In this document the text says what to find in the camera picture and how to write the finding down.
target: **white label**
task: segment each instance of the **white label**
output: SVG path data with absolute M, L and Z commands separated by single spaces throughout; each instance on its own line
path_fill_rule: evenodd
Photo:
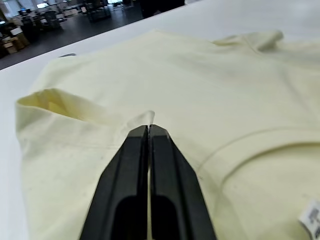
M 320 240 L 320 202 L 313 200 L 299 217 L 299 221 L 308 230 L 311 240 Z

